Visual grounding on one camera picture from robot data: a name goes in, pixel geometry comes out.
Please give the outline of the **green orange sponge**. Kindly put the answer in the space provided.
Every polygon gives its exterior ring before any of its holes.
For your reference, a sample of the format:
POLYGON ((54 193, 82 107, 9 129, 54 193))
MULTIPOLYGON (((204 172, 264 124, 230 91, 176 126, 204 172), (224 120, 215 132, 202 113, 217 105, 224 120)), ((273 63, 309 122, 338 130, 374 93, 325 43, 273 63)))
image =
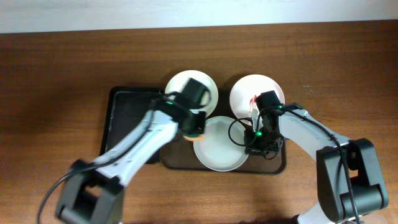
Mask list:
POLYGON ((187 141, 195 142, 203 139, 203 134, 183 134, 183 138, 187 141))

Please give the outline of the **pale green plate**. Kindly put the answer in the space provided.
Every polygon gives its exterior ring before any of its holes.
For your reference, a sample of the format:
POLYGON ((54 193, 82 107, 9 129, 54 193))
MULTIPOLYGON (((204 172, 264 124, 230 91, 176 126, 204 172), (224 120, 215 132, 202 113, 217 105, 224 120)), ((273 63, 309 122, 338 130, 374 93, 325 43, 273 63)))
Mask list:
POLYGON ((242 144, 245 127, 236 122, 230 128, 233 118, 215 116, 206 120, 201 141, 193 143, 198 160, 207 168, 219 172, 232 171, 243 165, 249 157, 244 146, 234 144, 229 137, 242 144))

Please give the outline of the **cream plate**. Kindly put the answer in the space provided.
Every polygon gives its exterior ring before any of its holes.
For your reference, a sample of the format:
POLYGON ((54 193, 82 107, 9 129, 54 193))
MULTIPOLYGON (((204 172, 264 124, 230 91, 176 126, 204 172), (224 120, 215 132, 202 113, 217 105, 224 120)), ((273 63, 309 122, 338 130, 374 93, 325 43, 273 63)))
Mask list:
POLYGON ((201 109, 201 111, 206 112, 206 117, 209 117, 210 114, 212 114, 212 112, 215 110, 218 103, 218 88, 214 80, 206 73, 198 70, 182 71, 170 79, 165 88, 165 93, 170 93, 173 91, 182 92, 189 78, 193 78, 201 82, 209 89, 210 92, 206 93, 201 101, 201 103, 208 103, 209 98, 211 98, 210 102, 201 109))

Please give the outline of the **pinkish white plate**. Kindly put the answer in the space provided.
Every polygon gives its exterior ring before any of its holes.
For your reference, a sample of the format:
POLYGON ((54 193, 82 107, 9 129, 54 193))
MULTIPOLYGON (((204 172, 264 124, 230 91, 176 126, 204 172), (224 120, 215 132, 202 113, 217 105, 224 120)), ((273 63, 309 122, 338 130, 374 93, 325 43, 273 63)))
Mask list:
POLYGON ((251 117, 253 110, 259 112, 255 100, 261 93, 267 91, 275 91, 279 101, 282 104, 285 103, 284 93, 273 79, 258 74, 247 75, 239 79, 229 95, 229 104, 235 117, 248 118, 251 117))

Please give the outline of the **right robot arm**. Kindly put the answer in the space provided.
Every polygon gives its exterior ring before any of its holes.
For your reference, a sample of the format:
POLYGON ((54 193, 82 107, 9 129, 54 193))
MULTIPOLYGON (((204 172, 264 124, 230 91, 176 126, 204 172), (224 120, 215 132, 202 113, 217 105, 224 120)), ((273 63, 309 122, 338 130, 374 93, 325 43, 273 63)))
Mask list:
POLYGON ((317 163, 318 203, 294 223, 361 223, 361 216, 389 204, 374 144, 350 139, 313 119, 297 103, 284 105, 274 91, 251 99, 252 128, 244 133, 245 153, 272 160, 286 140, 317 163))

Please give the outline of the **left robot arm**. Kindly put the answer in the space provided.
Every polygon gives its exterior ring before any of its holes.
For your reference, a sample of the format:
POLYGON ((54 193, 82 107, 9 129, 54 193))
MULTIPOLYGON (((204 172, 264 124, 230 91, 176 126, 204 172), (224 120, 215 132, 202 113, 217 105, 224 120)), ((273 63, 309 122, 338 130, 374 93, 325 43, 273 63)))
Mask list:
POLYGON ((137 171, 177 133, 204 132, 202 82, 189 78, 180 91, 154 98, 141 122, 112 149, 87 164, 77 160, 65 176, 55 216, 64 223, 120 223, 124 191, 137 171))

